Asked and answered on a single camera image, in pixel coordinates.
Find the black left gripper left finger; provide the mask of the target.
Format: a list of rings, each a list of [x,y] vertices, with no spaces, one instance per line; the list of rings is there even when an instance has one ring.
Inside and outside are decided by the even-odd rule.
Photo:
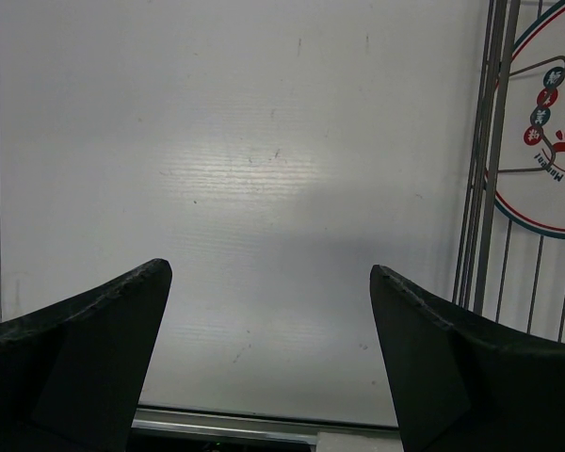
[[[0,323],[0,451],[122,451],[172,269],[152,259]]]

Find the white plate outermost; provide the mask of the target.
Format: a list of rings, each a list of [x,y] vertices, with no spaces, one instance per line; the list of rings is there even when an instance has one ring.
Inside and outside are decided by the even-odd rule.
[[[565,240],[565,1],[514,44],[495,205],[527,230]]]

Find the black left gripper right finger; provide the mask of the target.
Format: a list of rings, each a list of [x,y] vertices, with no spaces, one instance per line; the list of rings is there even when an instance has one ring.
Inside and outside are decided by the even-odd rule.
[[[565,451],[565,344],[495,323],[386,266],[370,272],[407,451]]]

